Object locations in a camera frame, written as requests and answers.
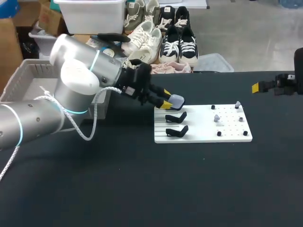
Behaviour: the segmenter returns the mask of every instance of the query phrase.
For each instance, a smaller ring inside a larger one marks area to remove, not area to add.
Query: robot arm
[[[265,93],[270,89],[274,90],[276,96],[291,96],[295,92],[303,95],[303,48],[297,49],[294,53],[294,74],[282,73],[272,81],[260,81],[252,86],[252,93]]]
[[[179,110],[184,104],[183,97],[151,84],[149,65],[133,60],[133,69],[122,68],[119,61],[68,35],[58,37],[50,63],[60,75],[53,97],[77,125],[84,119],[96,93],[105,87],[115,87],[142,105],[149,102],[157,108]],[[69,129],[73,129],[71,122],[49,100],[0,105],[0,150]]]

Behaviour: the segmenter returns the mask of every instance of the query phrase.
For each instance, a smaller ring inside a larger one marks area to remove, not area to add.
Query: white cable
[[[94,123],[93,123],[93,128],[91,131],[91,134],[89,137],[86,137],[80,130],[80,128],[78,127],[78,125],[76,124],[76,122],[73,120],[73,118],[71,117],[71,115],[65,110],[65,108],[50,94],[49,91],[45,91],[45,96],[39,96],[37,98],[35,98],[35,100],[39,100],[39,99],[46,99],[49,100],[53,103],[55,103],[59,109],[61,113],[64,113],[64,115],[71,121],[71,124],[73,125],[73,127],[76,129],[77,133],[86,141],[89,141],[93,138],[95,131],[96,131],[96,125],[97,125],[97,117],[98,117],[98,110],[97,110],[97,101],[99,99],[99,96],[101,95],[102,92],[107,91],[107,90],[112,90],[115,92],[118,92],[119,94],[122,93],[122,91],[116,87],[105,87],[103,89],[101,89],[95,97],[95,103],[94,103]],[[4,169],[2,170],[1,174],[0,174],[0,181],[2,180],[3,176],[5,175],[6,171],[8,170],[9,166],[11,165],[12,161],[14,160],[15,156],[17,155],[17,152],[19,151],[20,146],[15,147],[15,150],[13,152],[13,154],[11,155],[9,161],[7,162],[7,164],[5,165]]]

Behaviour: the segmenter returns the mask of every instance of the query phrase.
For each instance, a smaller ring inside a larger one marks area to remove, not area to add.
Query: black table
[[[93,141],[71,132],[21,147],[0,182],[0,226],[302,226],[303,96],[251,93],[276,74],[153,76],[187,105],[239,100],[251,143],[156,144],[152,106],[113,95]]]

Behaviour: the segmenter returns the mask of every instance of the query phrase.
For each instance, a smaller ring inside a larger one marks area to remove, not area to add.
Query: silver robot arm
[[[134,69],[68,35],[58,37],[50,63],[60,75],[53,97],[79,126],[95,94],[104,87],[116,87],[122,94],[149,102],[157,108],[181,109],[184,98],[151,84],[151,67],[139,60]],[[159,98],[151,96],[156,93]],[[49,100],[27,100],[0,105],[0,150],[73,128],[61,110]]]

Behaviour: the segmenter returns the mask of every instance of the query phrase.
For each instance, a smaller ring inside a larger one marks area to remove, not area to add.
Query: clear plastic container
[[[71,34],[122,33],[125,0],[54,0]]]
[[[303,6],[303,0],[279,0],[279,3],[289,9],[297,9]]]

